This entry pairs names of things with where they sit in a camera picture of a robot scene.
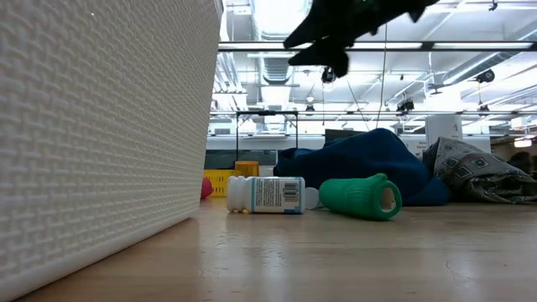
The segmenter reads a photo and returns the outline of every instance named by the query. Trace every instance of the white bottle cap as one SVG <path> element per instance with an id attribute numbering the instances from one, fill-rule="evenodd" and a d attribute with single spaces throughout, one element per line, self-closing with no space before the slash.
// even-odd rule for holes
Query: white bottle cap
<path id="1" fill-rule="evenodd" d="M 319 191 L 316 188 L 305 188 L 305 208 L 314 210 L 322 206 L 319 202 Z"/>

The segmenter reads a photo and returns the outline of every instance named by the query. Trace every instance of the blanket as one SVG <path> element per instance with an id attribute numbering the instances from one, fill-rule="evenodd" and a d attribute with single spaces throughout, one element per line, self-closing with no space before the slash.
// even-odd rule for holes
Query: blanket
<path id="1" fill-rule="evenodd" d="M 537 181 L 496 154 L 471 144 L 439 138 L 424 152 L 423 162 L 461 200 L 512 204 L 537 201 Z"/>
<path id="2" fill-rule="evenodd" d="M 449 189 L 433 177 L 403 142 L 386 129 L 332 141 L 322 149 L 281 151 L 275 176 L 301 176 L 308 187 L 319 189 L 330 179 L 367 178 L 377 173 L 399 187 L 403 206 L 441 206 Z"/>

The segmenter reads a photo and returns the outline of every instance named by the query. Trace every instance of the bottle label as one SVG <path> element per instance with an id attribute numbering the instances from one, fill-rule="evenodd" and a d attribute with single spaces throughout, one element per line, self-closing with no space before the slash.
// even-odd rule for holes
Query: bottle label
<path id="1" fill-rule="evenodd" d="M 300 214 L 301 178 L 259 178 L 252 181 L 252 211 Z"/>

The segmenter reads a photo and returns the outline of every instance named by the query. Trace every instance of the red object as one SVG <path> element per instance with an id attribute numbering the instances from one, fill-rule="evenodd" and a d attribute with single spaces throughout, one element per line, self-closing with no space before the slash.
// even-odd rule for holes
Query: red object
<path id="1" fill-rule="evenodd" d="M 201 182 L 201 199 L 205 199 L 212 194 L 212 184 L 207 178 L 203 178 Z"/>

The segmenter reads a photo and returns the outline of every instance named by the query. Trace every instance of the ceiling light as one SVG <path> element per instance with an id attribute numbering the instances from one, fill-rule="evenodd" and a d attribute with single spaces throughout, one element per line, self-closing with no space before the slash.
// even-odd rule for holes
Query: ceiling light
<path id="1" fill-rule="evenodd" d="M 406 99 L 397 104 L 398 112 L 408 112 L 414 110 L 414 101 L 412 99 Z"/>
<path id="2" fill-rule="evenodd" d="M 488 109 L 488 105 L 481 105 L 478 109 L 479 112 L 490 112 L 490 109 Z M 480 114 L 480 117 L 487 116 L 486 114 Z"/>
<path id="3" fill-rule="evenodd" d="M 324 92 L 330 92 L 333 91 L 336 86 L 334 85 L 334 82 L 332 83 L 322 83 L 322 90 Z"/>
<path id="4" fill-rule="evenodd" d="M 305 110 L 306 110 L 307 112 L 313 112 L 313 111 L 315 111 L 315 108 L 313 107 L 313 105 L 310 104 L 310 105 L 308 105 L 308 106 L 305 107 Z"/>
<path id="5" fill-rule="evenodd" d="M 515 148 L 531 147 L 531 140 L 529 140 L 529 139 L 515 140 L 514 141 L 514 147 Z"/>
<path id="6" fill-rule="evenodd" d="M 257 53 L 247 54 L 249 59 L 289 59 L 293 54 Z"/>
<path id="7" fill-rule="evenodd" d="M 365 42 L 355 43 L 351 49 L 419 49 L 421 42 Z"/>
<path id="8" fill-rule="evenodd" d="M 532 42 L 502 42 L 502 43 L 494 43 L 494 42 L 463 42 L 463 43 L 435 43 L 433 46 L 433 49 L 457 49 L 457 48 L 465 48 L 465 49 L 495 49 L 495 48 L 503 48 L 503 49 L 528 49 L 533 45 Z"/>
<path id="9" fill-rule="evenodd" d="M 325 67 L 321 74 L 321 81 L 323 83 L 332 83 L 336 80 L 336 72 L 330 67 Z"/>

